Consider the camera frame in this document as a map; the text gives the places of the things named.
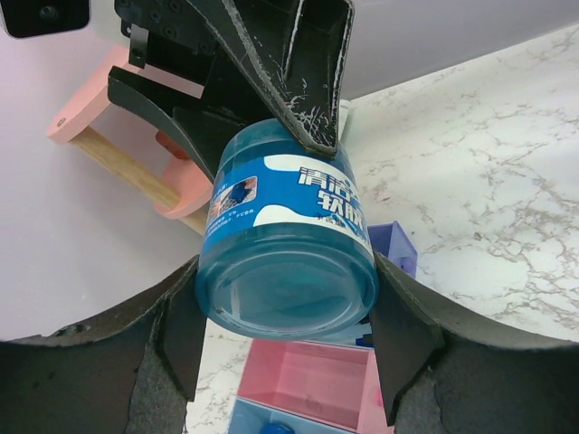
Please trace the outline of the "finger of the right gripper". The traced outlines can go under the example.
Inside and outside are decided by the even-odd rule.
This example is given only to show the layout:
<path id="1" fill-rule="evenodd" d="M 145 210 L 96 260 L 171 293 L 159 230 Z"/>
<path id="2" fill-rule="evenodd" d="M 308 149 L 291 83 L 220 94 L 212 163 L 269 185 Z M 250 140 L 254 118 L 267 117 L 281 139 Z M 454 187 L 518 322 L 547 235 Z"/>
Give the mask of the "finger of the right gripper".
<path id="1" fill-rule="evenodd" d="M 350 1 L 193 1 L 210 32 L 304 149 L 332 158 L 354 22 Z"/>
<path id="2" fill-rule="evenodd" d="M 108 84 L 110 102 L 169 136 L 211 182 L 231 138 L 255 122 L 273 117 L 231 65 L 212 69 L 201 98 L 120 67 L 110 70 Z"/>

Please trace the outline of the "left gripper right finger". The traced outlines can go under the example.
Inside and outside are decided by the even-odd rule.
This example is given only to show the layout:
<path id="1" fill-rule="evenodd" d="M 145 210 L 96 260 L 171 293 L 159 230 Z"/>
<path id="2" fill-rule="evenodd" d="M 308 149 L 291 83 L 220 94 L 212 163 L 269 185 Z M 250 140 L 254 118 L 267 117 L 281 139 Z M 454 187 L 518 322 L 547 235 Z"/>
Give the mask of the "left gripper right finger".
<path id="1" fill-rule="evenodd" d="M 575 433 L 578 344 L 480 315 L 375 255 L 370 313 L 397 433 Z"/>

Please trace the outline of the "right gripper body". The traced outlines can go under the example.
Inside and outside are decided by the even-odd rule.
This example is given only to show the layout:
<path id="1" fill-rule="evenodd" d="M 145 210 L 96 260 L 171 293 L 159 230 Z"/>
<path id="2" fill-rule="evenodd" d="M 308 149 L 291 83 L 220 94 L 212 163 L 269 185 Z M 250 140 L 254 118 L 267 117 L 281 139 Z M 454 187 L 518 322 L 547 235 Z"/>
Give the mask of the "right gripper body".
<path id="1" fill-rule="evenodd" d="M 112 83 L 148 98 L 224 98 L 226 55 L 187 1 L 116 1 L 129 39 L 128 65 Z"/>

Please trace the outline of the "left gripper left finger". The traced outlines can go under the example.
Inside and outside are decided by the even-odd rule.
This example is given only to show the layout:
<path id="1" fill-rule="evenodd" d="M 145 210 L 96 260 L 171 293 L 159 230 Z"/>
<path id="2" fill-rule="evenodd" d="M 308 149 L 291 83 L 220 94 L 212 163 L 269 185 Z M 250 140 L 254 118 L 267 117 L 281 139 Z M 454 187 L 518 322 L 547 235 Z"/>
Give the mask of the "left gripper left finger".
<path id="1" fill-rule="evenodd" d="M 182 432 L 206 326 L 197 265 L 52 335 L 3 341 L 1 431 Z"/>

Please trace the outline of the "pink drawer bin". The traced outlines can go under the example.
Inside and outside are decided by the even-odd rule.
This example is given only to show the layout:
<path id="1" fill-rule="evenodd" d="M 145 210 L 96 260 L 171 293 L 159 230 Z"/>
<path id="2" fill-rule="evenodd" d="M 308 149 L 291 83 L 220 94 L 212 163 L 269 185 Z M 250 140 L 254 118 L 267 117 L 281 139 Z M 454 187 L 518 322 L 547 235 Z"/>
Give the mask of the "pink drawer bin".
<path id="1" fill-rule="evenodd" d="M 352 433 L 394 432 L 367 348 L 254 340 L 238 396 Z"/>

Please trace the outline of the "light blue drawer bin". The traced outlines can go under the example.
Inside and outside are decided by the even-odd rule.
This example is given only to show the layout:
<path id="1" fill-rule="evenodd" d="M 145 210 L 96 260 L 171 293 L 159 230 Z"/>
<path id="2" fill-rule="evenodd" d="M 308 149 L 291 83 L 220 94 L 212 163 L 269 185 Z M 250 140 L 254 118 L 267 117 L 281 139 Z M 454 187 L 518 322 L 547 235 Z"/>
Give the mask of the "light blue drawer bin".
<path id="1" fill-rule="evenodd" d="M 357 420 L 356 410 L 338 406 L 322 405 L 300 414 L 237 398 L 227 432 L 260 433 L 266 423 L 277 421 L 292 427 L 295 433 L 354 433 Z"/>

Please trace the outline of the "purple drawer bin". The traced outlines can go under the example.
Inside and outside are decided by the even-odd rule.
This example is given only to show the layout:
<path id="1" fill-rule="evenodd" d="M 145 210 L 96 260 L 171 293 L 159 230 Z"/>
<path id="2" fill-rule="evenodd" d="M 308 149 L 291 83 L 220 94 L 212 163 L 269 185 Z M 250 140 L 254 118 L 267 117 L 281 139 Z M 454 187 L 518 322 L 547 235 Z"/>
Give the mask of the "purple drawer bin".
<path id="1" fill-rule="evenodd" d="M 418 253 L 399 222 L 369 226 L 368 233 L 375 252 L 412 278 L 416 277 Z"/>

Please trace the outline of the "blue round tape dispenser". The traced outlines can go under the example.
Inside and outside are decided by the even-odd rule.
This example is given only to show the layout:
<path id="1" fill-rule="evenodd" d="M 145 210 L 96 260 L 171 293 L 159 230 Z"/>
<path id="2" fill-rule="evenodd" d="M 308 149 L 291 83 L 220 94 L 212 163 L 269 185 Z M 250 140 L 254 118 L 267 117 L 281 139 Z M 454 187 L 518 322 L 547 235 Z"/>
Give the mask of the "blue round tape dispenser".
<path id="1" fill-rule="evenodd" d="M 379 290 L 349 158 L 310 155 L 276 119 L 223 151 L 195 276 L 200 308 L 239 335 L 307 340 L 362 320 Z"/>

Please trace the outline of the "blue white eraser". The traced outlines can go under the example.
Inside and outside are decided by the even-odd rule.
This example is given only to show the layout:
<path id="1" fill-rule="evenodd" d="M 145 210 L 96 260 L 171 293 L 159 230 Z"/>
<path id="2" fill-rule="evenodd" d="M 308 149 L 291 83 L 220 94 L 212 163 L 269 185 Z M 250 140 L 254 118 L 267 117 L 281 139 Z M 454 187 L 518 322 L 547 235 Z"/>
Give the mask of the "blue white eraser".
<path id="1" fill-rule="evenodd" d="M 277 421 L 266 423 L 260 430 L 260 434 L 294 434 L 292 427 Z"/>

